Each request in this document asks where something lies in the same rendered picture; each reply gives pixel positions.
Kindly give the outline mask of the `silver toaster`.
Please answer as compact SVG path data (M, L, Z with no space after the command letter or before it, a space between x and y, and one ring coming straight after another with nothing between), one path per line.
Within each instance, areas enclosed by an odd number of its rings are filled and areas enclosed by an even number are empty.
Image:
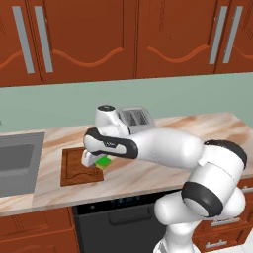
M130 129L146 129L155 127L154 120L142 106L123 107L118 109L120 119Z

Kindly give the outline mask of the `black dishwasher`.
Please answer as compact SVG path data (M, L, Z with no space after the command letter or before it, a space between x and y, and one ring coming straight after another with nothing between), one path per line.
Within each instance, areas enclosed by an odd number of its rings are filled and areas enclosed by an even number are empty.
M172 193L175 190L74 206L72 211L80 253L152 253L166 231L155 217L154 204ZM110 212L131 207L150 207L152 218L110 225Z

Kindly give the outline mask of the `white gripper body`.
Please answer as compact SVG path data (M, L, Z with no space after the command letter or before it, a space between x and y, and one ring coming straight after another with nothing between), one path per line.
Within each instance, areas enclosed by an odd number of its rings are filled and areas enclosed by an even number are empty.
M87 150L83 151L82 157L81 157L81 163L85 167L93 166L99 159L103 157L103 154L100 155L93 155Z

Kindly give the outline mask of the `brown wooden cutting board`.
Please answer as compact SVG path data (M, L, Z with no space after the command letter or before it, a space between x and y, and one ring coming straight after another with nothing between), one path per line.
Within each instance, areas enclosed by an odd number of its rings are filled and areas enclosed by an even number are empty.
M81 163L84 150L84 147L66 148L62 150L61 187L104 180L103 172L100 169L95 166L85 167Z

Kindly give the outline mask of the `red-brown base cupboard door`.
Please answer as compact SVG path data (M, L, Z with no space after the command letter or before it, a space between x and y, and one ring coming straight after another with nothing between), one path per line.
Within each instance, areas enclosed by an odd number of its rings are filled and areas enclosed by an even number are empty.
M0 242L0 253L79 253L73 229Z

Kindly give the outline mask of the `green and yellow sponge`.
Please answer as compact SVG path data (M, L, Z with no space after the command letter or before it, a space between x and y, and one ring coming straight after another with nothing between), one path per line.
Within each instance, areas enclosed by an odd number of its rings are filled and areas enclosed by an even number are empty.
M108 156L103 156L96 161L95 165L97 168L104 170L107 166L111 164L112 160Z

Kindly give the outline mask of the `grey steel sink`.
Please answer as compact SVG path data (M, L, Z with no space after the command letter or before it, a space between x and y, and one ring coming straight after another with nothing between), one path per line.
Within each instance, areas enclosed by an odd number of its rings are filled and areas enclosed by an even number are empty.
M35 190L43 140L43 132L0 136L0 198Z

